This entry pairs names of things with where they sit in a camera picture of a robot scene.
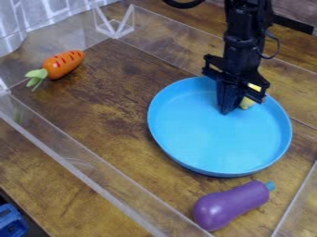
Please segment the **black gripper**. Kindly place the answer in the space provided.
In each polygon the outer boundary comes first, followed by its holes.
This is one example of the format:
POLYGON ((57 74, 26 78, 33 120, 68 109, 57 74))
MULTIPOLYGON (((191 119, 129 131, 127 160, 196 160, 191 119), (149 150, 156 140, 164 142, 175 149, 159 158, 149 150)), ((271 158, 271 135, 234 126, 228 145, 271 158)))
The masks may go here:
POLYGON ((226 33, 223 56, 203 56, 202 73, 216 81, 218 108, 223 115, 239 106, 244 97, 263 102, 270 83, 258 73, 260 43, 262 38, 242 40, 226 33))

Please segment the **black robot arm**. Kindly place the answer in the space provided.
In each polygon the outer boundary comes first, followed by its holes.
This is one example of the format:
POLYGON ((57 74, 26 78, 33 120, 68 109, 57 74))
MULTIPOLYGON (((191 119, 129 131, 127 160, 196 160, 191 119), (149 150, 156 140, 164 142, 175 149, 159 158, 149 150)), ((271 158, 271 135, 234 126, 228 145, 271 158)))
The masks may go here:
POLYGON ((224 0, 223 56, 204 55, 204 76, 216 82, 216 103, 226 115, 246 97, 262 103, 270 83, 258 72, 264 38, 272 25, 271 0, 224 0))

